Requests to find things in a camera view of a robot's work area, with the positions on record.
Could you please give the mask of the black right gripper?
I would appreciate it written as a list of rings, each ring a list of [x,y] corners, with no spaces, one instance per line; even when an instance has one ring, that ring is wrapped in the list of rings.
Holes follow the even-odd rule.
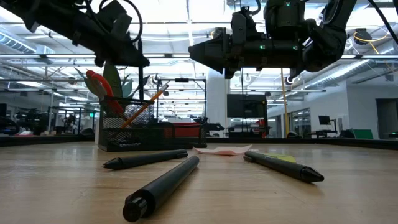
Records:
[[[297,32],[287,40],[261,34],[235,43],[225,27],[217,27],[211,40],[190,46],[188,52],[190,59],[224,74],[226,79],[242,68],[289,68],[293,75],[305,68],[302,39]]]

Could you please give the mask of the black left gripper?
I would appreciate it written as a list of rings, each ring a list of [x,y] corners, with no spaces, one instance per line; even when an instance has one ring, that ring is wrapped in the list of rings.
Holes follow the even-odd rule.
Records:
[[[95,64],[99,67],[102,67],[105,61],[113,65],[131,67],[146,67],[150,64],[149,60],[128,42],[128,36],[120,39],[112,34],[105,34],[92,22],[78,22],[73,29],[73,45],[82,45],[92,50],[96,56]]]

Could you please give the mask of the black pen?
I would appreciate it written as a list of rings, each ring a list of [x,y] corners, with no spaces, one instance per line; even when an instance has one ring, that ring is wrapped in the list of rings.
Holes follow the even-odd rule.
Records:
[[[142,54],[143,49],[142,49],[142,39],[140,38],[138,40],[138,50]],[[139,86],[138,86],[138,91],[139,91],[139,99],[142,101],[144,99],[144,72],[143,72],[142,66],[138,68],[138,77],[139,77]]]
[[[103,168],[111,170],[129,169],[147,164],[168,161],[172,159],[179,159],[188,156],[185,149],[174,151],[159,152],[155,154],[145,154],[139,156],[116,157],[103,164]]]
[[[147,218],[158,210],[177,187],[199,164],[198,156],[191,156],[125,199],[123,217],[128,222]]]
[[[323,182],[325,179],[321,173],[309,166],[285,161],[265,154],[247,151],[244,153],[243,158],[245,161],[260,164],[302,182]]]

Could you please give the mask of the red-handled scissors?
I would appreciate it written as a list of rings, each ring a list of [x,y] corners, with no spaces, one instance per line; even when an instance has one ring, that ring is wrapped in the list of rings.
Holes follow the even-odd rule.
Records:
[[[108,81],[101,75],[95,73],[92,70],[86,71],[87,78],[93,82],[95,88],[99,91],[99,98],[104,98],[105,96],[113,97],[113,90],[108,83]],[[116,114],[124,116],[124,110],[117,100],[109,100],[108,105],[113,109]]]

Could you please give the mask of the yellow pencil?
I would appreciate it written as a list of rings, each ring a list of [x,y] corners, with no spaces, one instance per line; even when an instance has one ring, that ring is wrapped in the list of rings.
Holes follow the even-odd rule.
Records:
[[[167,82],[151,99],[150,101],[155,101],[159,98],[161,94],[169,87],[169,83]],[[130,125],[147,107],[149,106],[149,103],[144,104],[143,106],[140,107],[140,109],[133,114],[129,119],[127,119],[121,128],[125,128],[128,125]]]

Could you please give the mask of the pink sticky note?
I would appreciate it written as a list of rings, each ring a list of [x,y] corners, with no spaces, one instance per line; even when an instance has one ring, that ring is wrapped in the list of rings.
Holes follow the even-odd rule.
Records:
[[[219,146],[216,147],[215,149],[207,149],[207,148],[193,148],[194,151],[200,153],[200,154],[212,154],[212,155],[221,155],[221,156],[237,156],[240,154],[244,154],[250,148],[252,145],[244,146],[244,147],[224,147],[224,146]]]

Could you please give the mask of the black mesh desk organizer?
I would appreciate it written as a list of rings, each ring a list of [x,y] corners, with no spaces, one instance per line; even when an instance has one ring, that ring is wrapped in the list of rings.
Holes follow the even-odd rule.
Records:
[[[105,96],[100,105],[98,147],[103,151],[207,147],[204,125],[157,121],[153,101]]]

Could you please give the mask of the snake plant in white pot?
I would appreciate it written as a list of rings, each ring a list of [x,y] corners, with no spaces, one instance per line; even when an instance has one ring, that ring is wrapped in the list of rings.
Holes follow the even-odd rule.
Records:
[[[78,72],[84,79],[89,92],[99,98],[99,91],[90,81],[86,72]],[[99,98],[99,121],[96,125],[96,138],[98,144],[103,147],[116,147],[118,149],[128,146],[150,145],[157,135],[157,130],[150,122],[154,112],[154,101],[134,99],[132,92],[132,81],[122,82],[118,69],[106,63],[104,72],[99,74],[110,84],[113,97],[105,96]],[[124,116],[116,114],[108,105],[109,100],[117,100],[124,110]],[[121,128],[123,123],[129,119],[141,106],[149,103],[149,106],[127,127]]]

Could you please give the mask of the long ceiling light strip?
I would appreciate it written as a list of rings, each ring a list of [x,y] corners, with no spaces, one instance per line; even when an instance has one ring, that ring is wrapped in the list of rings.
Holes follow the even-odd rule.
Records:
[[[144,54],[146,58],[189,58],[189,54]],[[0,59],[94,59],[93,54],[0,54]],[[398,55],[376,54],[376,55],[343,55],[341,59],[398,59]]]

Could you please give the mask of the large black monitor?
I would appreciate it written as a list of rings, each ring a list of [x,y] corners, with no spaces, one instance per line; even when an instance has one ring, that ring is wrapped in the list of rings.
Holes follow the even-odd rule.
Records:
[[[266,108],[265,95],[227,95],[228,118],[264,118]]]

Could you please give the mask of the background robot workstation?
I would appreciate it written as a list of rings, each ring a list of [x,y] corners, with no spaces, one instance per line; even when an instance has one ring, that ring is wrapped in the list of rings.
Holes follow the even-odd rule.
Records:
[[[95,131],[100,111],[88,106],[49,106],[47,130],[54,135],[79,135]]]

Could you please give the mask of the red crate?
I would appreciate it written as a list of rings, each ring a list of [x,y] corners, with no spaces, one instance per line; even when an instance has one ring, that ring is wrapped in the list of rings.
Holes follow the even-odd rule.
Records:
[[[200,123],[174,123],[175,137],[199,137],[201,132]]]

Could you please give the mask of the green chair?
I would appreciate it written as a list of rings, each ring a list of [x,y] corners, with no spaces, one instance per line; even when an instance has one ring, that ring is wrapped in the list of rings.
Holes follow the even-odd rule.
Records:
[[[370,129],[352,129],[352,132],[356,139],[374,139]]]

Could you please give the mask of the black background rig frame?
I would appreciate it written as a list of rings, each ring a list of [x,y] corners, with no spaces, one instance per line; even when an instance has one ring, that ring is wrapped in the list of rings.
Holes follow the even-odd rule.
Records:
[[[155,101],[155,117],[158,121],[169,119],[194,122],[207,117],[206,79],[199,78],[159,78],[156,92],[163,93]]]

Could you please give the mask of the silver ventilation duct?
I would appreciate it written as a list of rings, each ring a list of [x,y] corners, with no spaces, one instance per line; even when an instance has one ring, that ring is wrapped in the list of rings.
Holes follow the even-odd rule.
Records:
[[[315,88],[316,86],[326,86],[331,84],[339,83],[342,80],[353,77],[357,74],[366,72],[375,67],[384,65],[388,62],[398,62],[398,59],[384,59],[384,60],[375,60],[375,59],[366,59],[359,60],[357,62],[341,65],[339,67],[333,68],[324,73],[324,77],[315,80],[314,82],[308,83],[304,86],[305,89]]]

